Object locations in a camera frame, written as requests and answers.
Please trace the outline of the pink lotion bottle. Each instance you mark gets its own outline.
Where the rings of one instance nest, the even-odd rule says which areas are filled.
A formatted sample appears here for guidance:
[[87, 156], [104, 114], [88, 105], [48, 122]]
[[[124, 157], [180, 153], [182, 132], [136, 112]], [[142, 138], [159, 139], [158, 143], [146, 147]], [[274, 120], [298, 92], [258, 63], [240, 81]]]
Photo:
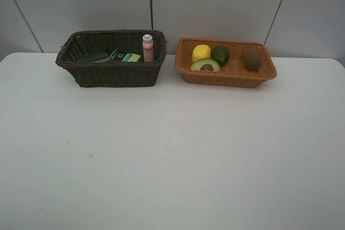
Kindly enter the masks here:
[[154, 60], [154, 41], [150, 34], [145, 34], [142, 37], [143, 57], [144, 62], [153, 62]]

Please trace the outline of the halved avocado with pit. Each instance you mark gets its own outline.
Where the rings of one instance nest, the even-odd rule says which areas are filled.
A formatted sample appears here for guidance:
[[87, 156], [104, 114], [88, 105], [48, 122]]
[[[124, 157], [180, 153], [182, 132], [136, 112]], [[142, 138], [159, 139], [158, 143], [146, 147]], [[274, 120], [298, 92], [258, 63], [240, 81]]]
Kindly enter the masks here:
[[211, 58], [203, 58], [193, 62], [190, 66], [190, 70], [219, 72], [220, 65]]

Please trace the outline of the brown kiwi fruit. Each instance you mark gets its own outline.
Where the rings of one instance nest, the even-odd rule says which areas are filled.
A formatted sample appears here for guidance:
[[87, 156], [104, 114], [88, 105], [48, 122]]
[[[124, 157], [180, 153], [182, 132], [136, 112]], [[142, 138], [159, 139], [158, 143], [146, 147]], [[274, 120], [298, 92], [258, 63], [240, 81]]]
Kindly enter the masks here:
[[244, 52], [242, 63], [248, 71], [257, 71], [261, 66], [261, 55], [258, 49], [251, 48]]

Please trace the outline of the yellow lemon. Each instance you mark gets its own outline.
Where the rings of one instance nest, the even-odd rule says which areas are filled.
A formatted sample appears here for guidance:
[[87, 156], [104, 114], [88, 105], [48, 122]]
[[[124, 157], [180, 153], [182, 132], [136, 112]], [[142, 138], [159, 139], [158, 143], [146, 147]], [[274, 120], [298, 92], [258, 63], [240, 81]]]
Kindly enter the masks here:
[[192, 62], [199, 59], [211, 58], [211, 49], [208, 45], [197, 45], [192, 52]]

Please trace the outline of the orange wicker basket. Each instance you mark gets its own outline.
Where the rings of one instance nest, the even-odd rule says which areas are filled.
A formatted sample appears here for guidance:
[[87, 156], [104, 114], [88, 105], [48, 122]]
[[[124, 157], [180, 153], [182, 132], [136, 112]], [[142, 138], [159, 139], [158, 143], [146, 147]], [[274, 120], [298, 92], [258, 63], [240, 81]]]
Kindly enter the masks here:
[[175, 67], [188, 83], [256, 88], [277, 76], [266, 47], [246, 41], [181, 38]]

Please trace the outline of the dark brown wicker basket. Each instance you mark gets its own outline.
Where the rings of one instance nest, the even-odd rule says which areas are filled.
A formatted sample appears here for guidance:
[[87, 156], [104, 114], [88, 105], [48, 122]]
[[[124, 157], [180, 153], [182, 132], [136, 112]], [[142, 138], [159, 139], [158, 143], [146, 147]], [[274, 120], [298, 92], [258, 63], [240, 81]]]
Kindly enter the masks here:
[[[81, 58], [104, 51], [119, 50], [143, 55], [142, 37], [145, 34], [153, 37], [152, 62], [78, 62]], [[79, 31], [72, 34], [61, 47], [56, 65], [67, 70], [80, 87], [149, 87], [156, 84], [166, 53], [166, 40], [161, 31]]]

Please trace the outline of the grey translucent plastic cup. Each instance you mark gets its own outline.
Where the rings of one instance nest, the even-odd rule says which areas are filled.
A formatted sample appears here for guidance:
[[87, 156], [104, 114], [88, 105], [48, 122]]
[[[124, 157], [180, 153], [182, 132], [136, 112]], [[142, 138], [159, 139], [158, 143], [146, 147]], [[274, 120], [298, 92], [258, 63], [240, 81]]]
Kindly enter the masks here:
[[76, 61], [77, 64], [103, 63], [109, 61], [109, 53], [106, 51], [88, 55]]

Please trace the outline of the dark green pump bottle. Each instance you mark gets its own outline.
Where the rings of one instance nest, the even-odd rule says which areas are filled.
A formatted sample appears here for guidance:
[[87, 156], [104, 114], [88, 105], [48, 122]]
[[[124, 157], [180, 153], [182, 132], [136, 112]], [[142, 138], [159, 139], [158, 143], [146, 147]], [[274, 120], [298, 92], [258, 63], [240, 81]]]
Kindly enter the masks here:
[[143, 57], [127, 51], [115, 50], [109, 57], [113, 62], [143, 62]]

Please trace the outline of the whole green avocado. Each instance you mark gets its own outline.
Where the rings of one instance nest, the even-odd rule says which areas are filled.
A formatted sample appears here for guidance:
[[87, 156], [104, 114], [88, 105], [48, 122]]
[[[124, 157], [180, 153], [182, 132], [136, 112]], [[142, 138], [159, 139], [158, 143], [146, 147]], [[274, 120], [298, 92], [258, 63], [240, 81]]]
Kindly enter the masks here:
[[218, 45], [211, 51], [211, 59], [223, 67], [230, 59], [230, 52], [224, 45]]

